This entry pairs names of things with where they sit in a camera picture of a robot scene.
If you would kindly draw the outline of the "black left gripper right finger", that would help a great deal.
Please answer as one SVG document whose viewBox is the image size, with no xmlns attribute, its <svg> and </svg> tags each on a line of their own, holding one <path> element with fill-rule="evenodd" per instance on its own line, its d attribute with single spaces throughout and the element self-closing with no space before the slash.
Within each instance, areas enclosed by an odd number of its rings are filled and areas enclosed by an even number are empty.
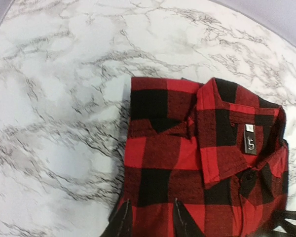
<svg viewBox="0 0 296 237">
<path fill-rule="evenodd" d="M 173 206 L 173 228 L 175 237 L 204 237 L 191 214 L 177 198 Z"/>
</svg>

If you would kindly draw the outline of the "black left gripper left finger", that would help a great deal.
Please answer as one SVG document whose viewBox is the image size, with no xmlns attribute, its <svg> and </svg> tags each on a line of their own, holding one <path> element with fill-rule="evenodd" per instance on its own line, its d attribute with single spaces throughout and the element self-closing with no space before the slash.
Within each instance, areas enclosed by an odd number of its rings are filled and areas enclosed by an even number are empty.
<svg viewBox="0 0 296 237">
<path fill-rule="evenodd" d="M 131 237 L 133 230 L 133 209 L 130 199 L 114 209 L 108 225 L 109 237 Z"/>
</svg>

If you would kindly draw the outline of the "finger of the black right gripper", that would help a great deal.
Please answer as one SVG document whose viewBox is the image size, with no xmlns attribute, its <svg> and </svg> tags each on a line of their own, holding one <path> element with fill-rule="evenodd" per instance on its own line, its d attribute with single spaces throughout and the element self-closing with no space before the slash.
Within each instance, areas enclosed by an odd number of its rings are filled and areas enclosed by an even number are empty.
<svg viewBox="0 0 296 237">
<path fill-rule="evenodd" d="M 296 211 L 276 211 L 273 215 L 275 227 L 282 227 L 285 232 L 273 230 L 272 237 L 296 237 Z"/>
</svg>

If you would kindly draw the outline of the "red black plaid shirt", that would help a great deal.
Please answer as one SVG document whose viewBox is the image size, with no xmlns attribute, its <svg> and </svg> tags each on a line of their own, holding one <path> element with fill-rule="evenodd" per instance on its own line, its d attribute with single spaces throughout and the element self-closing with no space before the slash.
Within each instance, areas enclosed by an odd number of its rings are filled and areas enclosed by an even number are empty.
<svg viewBox="0 0 296 237">
<path fill-rule="evenodd" d="M 174 202 L 207 237 L 271 227 L 288 193 L 286 114 L 230 81 L 133 77 L 122 201 L 135 237 L 174 236 Z"/>
</svg>

